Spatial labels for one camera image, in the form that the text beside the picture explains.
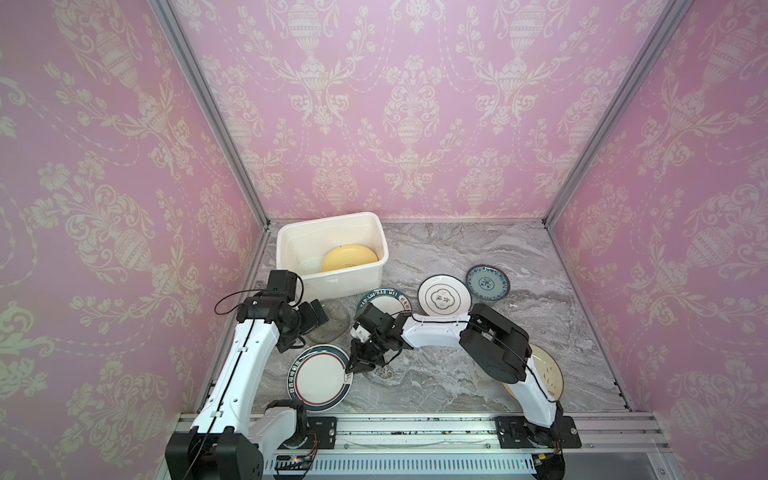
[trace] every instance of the damask wallpaper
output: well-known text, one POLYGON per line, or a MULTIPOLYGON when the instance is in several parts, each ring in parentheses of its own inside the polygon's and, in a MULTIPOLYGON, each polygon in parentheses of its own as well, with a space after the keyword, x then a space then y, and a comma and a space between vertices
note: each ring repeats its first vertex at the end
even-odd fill
POLYGON ((270 218, 541 218, 666 0, 173 5, 270 218))
POLYGON ((689 480, 765 478, 768 2, 694 2, 554 233, 689 480))
POLYGON ((260 231, 146 2, 0 5, 0 478, 154 478, 260 231))

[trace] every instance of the pink wall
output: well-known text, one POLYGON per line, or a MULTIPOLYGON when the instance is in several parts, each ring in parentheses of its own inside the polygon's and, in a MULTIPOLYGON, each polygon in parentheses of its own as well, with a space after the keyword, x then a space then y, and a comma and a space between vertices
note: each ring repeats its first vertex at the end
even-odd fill
POLYGON ((154 478, 259 230, 146 2, 0 9, 0 478, 154 478))
POLYGON ((271 218, 541 218, 665 3, 174 7, 271 218))
POLYGON ((695 2, 554 229, 690 480, 766 475, 766 88, 768 4, 695 2))

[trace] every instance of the gray marble surface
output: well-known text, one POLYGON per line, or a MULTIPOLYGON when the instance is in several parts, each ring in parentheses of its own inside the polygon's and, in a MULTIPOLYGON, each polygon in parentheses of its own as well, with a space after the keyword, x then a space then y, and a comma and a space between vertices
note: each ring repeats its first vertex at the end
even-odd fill
MULTIPOLYGON (((266 284, 275 267, 270 239, 257 274, 266 284)), ((504 270, 511 292, 493 307, 549 352, 565 378, 561 403, 566 412, 624 410, 613 376, 584 312, 539 222, 525 223, 384 223, 389 261, 383 286, 410 298, 421 313, 417 291, 428 276, 447 273, 464 279, 467 270, 487 263, 504 270)), ((323 302, 329 322, 307 336, 309 345, 332 343, 349 352, 349 327, 361 295, 323 302)), ((286 375, 301 350, 274 350, 253 404, 262 412, 274 399, 288 398, 286 375)), ((336 412, 520 412, 520 405, 488 377, 463 349, 425 347, 404 350, 390 365, 357 374, 336 412)))

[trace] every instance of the plastic container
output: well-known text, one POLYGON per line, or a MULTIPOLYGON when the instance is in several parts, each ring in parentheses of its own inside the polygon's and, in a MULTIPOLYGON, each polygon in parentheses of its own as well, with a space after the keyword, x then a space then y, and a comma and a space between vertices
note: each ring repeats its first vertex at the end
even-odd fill
POLYGON ((301 276, 305 289, 303 302, 340 298, 379 288, 388 259, 389 248, 382 223, 371 212, 290 223, 277 233, 276 268, 301 276), (376 253, 379 261, 321 272, 325 255, 349 243, 365 245, 376 253))

